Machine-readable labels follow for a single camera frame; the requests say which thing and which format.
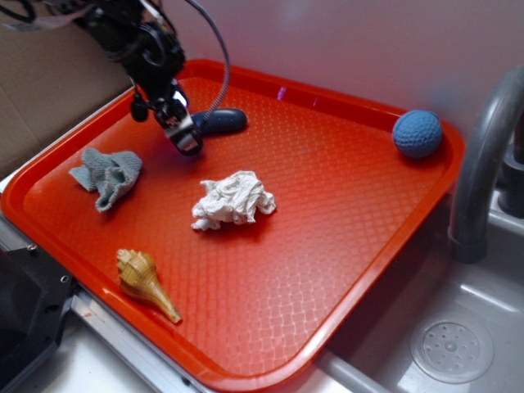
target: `crumpled tissue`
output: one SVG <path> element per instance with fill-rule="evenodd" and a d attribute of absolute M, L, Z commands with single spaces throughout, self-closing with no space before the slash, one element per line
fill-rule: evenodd
<path fill-rule="evenodd" d="M 98 190 L 95 203 L 98 211 L 109 210 L 137 182 L 142 160 L 132 151 L 102 154 L 96 149 L 86 149 L 82 154 L 83 166 L 70 170 L 89 192 Z"/>
<path fill-rule="evenodd" d="M 257 208 L 265 215 L 276 208 L 273 194 L 264 190 L 252 171 L 241 170 L 218 182 L 204 180 L 201 185 L 207 195 L 192 208 L 193 217 L 198 219 L 192 224 L 193 229 L 220 229 L 220 222 L 251 224 Z"/>

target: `gray rag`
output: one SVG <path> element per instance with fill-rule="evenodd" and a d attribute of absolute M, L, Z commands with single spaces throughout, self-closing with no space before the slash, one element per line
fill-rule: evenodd
<path fill-rule="evenodd" d="M 98 190 L 95 207 L 101 212 L 133 188 L 142 168 L 142 160 L 132 151 L 102 154 L 90 148 L 84 151 L 82 162 L 83 166 L 69 173 L 89 192 Z"/>

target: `dark blue object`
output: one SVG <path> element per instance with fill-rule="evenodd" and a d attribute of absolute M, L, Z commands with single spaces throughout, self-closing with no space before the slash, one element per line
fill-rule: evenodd
<path fill-rule="evenodd" d="M 192 115 L 193 122 L 202 135 L 216 135 L 221 133 L 236 133 L 247 126 L 247 116 L 239 109 L 217 109 L 204 122 L 207 112 L 198 112 Z"/>
<path fill-rule="evenodd" d="M 429 156 L 441 141 L 442 125 L 433 112 L 410 111 L 401 116 L 393 127 L 395 146 L 411 158 Z"/>

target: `cardboard box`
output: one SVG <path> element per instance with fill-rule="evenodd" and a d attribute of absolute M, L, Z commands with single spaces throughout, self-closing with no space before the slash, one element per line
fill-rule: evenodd
<path fill-rule="evenodd" d="M 15 22 L 0 14 L 0 24 Z M 0 26 L 0 179 L 130 84 L 75 24 L 27 33 Z"/>

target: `sink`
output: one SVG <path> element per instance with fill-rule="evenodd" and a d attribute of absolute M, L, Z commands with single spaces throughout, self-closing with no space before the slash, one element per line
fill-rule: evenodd
<path fill-rule="evenodd" d="M 488 256 L 449 257 L 446 197 L 327 345 L 392 392 L 524 391 L 524 220 L 490 212 Z"/>

